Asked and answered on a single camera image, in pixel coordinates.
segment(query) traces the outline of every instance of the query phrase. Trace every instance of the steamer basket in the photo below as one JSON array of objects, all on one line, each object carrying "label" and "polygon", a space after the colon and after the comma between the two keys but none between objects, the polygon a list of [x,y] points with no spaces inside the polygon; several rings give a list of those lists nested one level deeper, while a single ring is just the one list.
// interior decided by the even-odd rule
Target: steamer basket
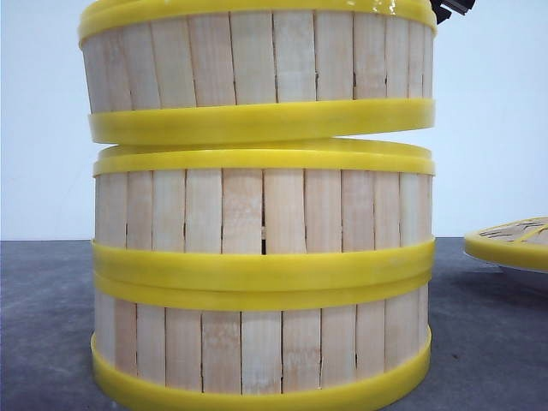
[{"label": "steamer basket", "polygon": [[465,248],[467,254],[499,265],[517,282],[548,293],[548,217],[471,233]]},{"label": "steamer basket", "polygon": [[103,151],[99,384],[143,410],[404,396],[428,367],[432,173],[370,141]]},{"label": "steamer basket", "polygon": [[[102,113],[93,138],[188,145],[431,127],[435,26],[427,0],[100,0],[80,26],[92,113]],[[133,110],[148,114],[106,114]],[[291,133],[290,113],[305,117],[304,133]],[[182,122],[171,136],[166,117]],[[234,122],[244,124],[227,134]],[[252,137],[250,123],[264,132]]]}]

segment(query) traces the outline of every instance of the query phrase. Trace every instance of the black clip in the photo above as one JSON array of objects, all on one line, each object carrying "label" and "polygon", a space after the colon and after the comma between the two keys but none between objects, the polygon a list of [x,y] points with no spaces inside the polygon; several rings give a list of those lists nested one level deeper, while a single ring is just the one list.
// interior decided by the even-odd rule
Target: black clip
[{"label": "black clip", "polygon": [[438,24],[451,17],[451,12],[445,7],[465,15],[473,6],[476,0],[430,0],[432,10],[436,13]]}]

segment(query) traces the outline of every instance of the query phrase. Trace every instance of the yellow plastic rim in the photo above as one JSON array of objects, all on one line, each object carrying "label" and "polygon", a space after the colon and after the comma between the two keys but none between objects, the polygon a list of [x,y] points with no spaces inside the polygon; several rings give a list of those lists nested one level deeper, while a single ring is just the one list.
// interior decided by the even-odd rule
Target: yellow plastic rim
[{"label": "yellow plastic rim", "polygon": [[94,34],[181,15],[250,10],[335,10],[391,15],[418,21],[437,30],[436,16],[427,0],[99,0],[81,16],[80,43]]},{"label": "yellow plastic rim", "polygon": [[117,371],[96,350],[92,336],[93,371],[103,392],[133,411],[373,411],[413,390],[430,366],[432,333],[411,360],[357,383],[335,388],[264,396],[203,394],[148,383]]},{"label": "yellow plastic rim", "polygon": [[370,170],[434,174],[434,163],[428,150],[397,143],[350,139],[194,150],[180,147],[112,147],[100,153],[93,174],[210,168]]},{"label": "yellow plastic rim", "polygon": [[429,98],[243,104],[90,115],[93,141],[130,146],[232,145],[429,128]]},{"label": "yellow plastic rim", "polygon": [[356,253],[201,254],[92,244],[95,286],[142,304],[212,311],[345,306],[405,294],[432,277],[434,240]]},{"label": "yellow plastic rim", "polygon": [[548,247],[525,242],[534,232],[525,234],[514,241],[492,240],[481,236],[490,229],[497,229],[511,224],[525,223],[528,220],[516,221],[489,229],[470,233],[464,237],[465,252],[477,259],[483,259],[498,265],[521,268],[526,270],[548,271]]}]

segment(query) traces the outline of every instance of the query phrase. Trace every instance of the white background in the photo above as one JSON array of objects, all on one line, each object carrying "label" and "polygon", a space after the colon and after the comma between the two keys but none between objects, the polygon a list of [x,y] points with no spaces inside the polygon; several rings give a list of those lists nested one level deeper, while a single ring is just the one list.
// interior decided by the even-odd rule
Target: white background
[{"label": "white background", "polygon": [[[3,240],[92,236],[88,3],[2,1]],[[547,35],[546,0],[477,0],[439,28],[436,127],[375,136],[433,151],[435,235],[548,215]]]}]

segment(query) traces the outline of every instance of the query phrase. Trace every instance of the vertical wooden strip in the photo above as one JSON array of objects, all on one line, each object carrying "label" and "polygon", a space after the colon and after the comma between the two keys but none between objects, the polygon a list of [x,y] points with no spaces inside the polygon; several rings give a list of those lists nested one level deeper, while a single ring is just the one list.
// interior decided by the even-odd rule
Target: vertical wooden strip
[{"label": "vertical wooden strip", "polygon": [[[271,12],[232,13],[230,29],[238,104],[275,103]],[[262,190],[262,171],[224,171],[223,253],[261,253]],[[281,313],[241,313],[242,394],[281,389]]]},{"label": "vertical wooden strip", "polygon": [[[222,196],[221,170],[187,170],[187,253],[221,253]],[[190,313],[194,315],[189,314],[186,318],[189,326],[187,339],[192,342],[200,339],[200,355],[197,355],[196,360],[201,358],[202,369],[201,376],[189,375],[188,378],[192,379],[193,385],[196,378],[202,378],[200,386],[204,392],[220,391],[230,384],[225,374],[226,367],[223,365],[227,359],[223,358],[223,354],[234,354],[234,350],[222,352],[220,348],[234,343],[234,332],[227,336],[221,335],[220,332],[224,331],[225,327],[222,324],[216,326],[221,320],[213,312],[203,313],[201,329],[196,329],[195,323],[200,324],[200,312]],[[197,351],[194,346],[188,349],[189,354]]]},{"label": "vertical wooden strip", "polygon": [[[432,176],[421,175],[419,179],[419,230],[420,240],[432,238]],[[428,284],[419,289],[419,347],[428,338]]]},{"label": "vertical wooden strip", "polygon": [[93,36],[82,46],[86,67],[87,91],[92,113],[110,111],[103,40]]},{"label": "vertical wooden strip", "polygon": [[[159,109],[152,31],[149,23],[122,29],[134,110]],[[152,249],[152,172],[128,177],[128,248]],[[137,305],[137,368],[140,378],[165,384],[165,309]]]},{"label": "vertical wooden strip", "polygon": [[[152,249],[184,252],[185,171],[154,171]],[[201,390],[200,316],[187,310],[165,310],[165,383]]]},{"label": "vertical wooden strip", "polygon": [[186,17],[151,22],[162,108],[194,107],[194,77]]},{"label": "vertical wooden strip", "polygon": [[[340,253],[343,241],[339,170],[306,171],[305,207],[307,252]],[[321,354],[322,387],[355,378],[355,306],[322,310]]]},{"label": "vertical wooden strip", "polygon": [[408,96],[409,21],[399,17],[386,20],[386,96]]},{"label": "vertical wooden strip", "polygon": [[110,110],[131,110],[128,65],[123,47],[122,29],[113,28],[99,34],[99,37],[104,47]]},{"label": "vertical wooden strip", "polygon": [[[110,175],[98,176],[95,180],[95,241],[99,244],[108,244],[116,240],[108,237],[109,226],[121,227],[125,231],[125,198],[121,204],[119,197],[110,197],[112,190]],[[122,206],[123,213],[117,212],[116,206]],[[114,299],[95,290],[95,335],[97,350],[112,365],[115,363],[115,323],[114,323]]]},{"label": "vertical wooden strip", "polygon": [[[152,172],[136,171],[128,173],[128,248],[138,250],[152,249]],[[157,344],[158,339],[164,340],[164,336],[157,336],[156,327],[154,327],[155,314],[160,310],[158,307],[150,307],[139,304],[136,312],[128,307],[129,311],[134,311],[137,317],[135,330],[130,325],[128,319],[128,331],[132,335],[127,335],[128,345],[122,347],[122,355],[126,359],[128,366],[136,366],[139,375],[143,379],[157,381],[161,371],[158,367]],[[132,350],[133,339],[136,339],[136,354]]]},{"label": "vertical wooden strip", "polygon": [[[151,23],[162,108],[194,107],[194,77],[186,17]],[[184,170],[154,173],[154,249],[184,252]],[[169,387],[202,390],[200,312],[165,310],[165,382]]]},{"label": "vertical wooden strip", "polygon": [[[261,254],[263,176],[261,170],[226,169],[223,171],[223,253]],[[242,393],[280,392],[281,358],[279,313],[241,314]],[[237,324],[237,318],[230,322]],[[239,353],[230,353],[240,361]],[[232,364],[236,369],[240,364]],[[233,378],[232,391],[240,388]]]},{"label": "vertical wooden strip", "polygon": [[[279,102],[316,99],[312,11],[275,11],[274,50]],[[304,253],[302,170],[265,172],[267,253]],[[317,389],[320,310],[283,313],[283,392]]]},{"label": "vertical wooden strip", "polygon": [[314,25],[317,100],[348,100],[354,96],[353,16],[318,11]]},{"label": "vertical wooden strip", "polygon": [[425,30],[430,30],[418,21],[409,22],[409,87],[410,98],[422,98],[422,75],[425,59]]},{"label": "vertical wooden strip", "polygon": [[[197,15],[188,19],[197,105],[235,104],[229,15]],[[197,241],[192,245],[196,252],[221,253],[221,170],[192,170],[188,173],[188,187],[194,190],[193,201],[196,203],[192,210],[188,209],[191,212],[188,218],[194,221],[187,219],[187,241]],[[196,182],[200,182],[201,186],[198,187]],[[196,207],[199,203],[202,210]],[[201,233],[197,233],[195,225],[193,228],[197,222],[201,225]],[[240,314],[203,312],[204,392],[240,393],[240,356]]]},{"label": "vertical wooden strip", "polygon": [[386,20],[383,15],[354,15],[355,98],[386,97]]},{"label": "vertical wooden strip", "polygon": [[230,30],[238,104],[276,103],[272,13],[232,13]]},{"label": "vertical wooden strip", "polygon": [[[314,33],[318,100],[354,97],[352,13],[316,14]],[[305,180],[307,251],[342,251],[341,172],[308,170]],[[356,306],[325,308],[321,313],[322,387],[355,379]]]},{"label": "vertical wooden strip", "polygon": [[[342,250],[373,250],[374,186],[371,171],[342,172]],[[358,379],[384,370],[384,301],[356,308],[356,367]]]},{"label": "vertical wooden strip", "polygon": [[422,77],[422,89],[423,89],[424,98],[432,98],[433,65],[434,65],[434,34],[430,27],[426,27],[425,28],[424,74]]},{"label": "vertical wooden strip", "polygon": [[[375,249],[400,246],[400,179],[397,173],[375,173]],[[384,369],[394,362],[392,345],[397,322],[389,316],[393,304],[386,300],[384,307]]]},{"label": "vertical wooden strip", "polygon": [[151,25],[132,24],[122,30],[132,106],[134,110],[159,109],[160,96],[154,66]]},{"label": "vertical wooden strip", "polygon": [[[99,244],[126,247],[127,186],[125,173],[105,174],[98,181],[97,234]],[[99,352],[111,363],[119,365],[116,302],[100,291],[98,294],[97,343]]]},{"label": "vertical wooden strip", "polygon": [[[400,245],[402,247],[422,241],[424,228],[419,226],[420,206],[420,176],[402,173],[400,176]],[[402,364],[419,351],[419,332],[417,331],[420,329],[419,300],[420,291],[417,289],[390,299],[390,303],[387,302],[387,324],[392,325],[396,333],[391,336],[395,341],[390,344],[390,347],[394,349],[393,354],[396,358],[389,364],[390,368]]]},{"label": "vertical wooden strip", "polygon": [[[305,253],[303,170],[268,169],[264,178],[266,253]],[[305,379],[310,367],[319,371],[317,342],[319,310],[283,313],[283,392],[319,387],[318,373]]]},{"label": "vertical wooden strip", "polygon": [[198,106],[235,104],[227,13],[188,17]]},{"label": "vertical wooden strip", "polygon": [[312,11],[275,11],[274,44],[279,102],[316,99]]}]

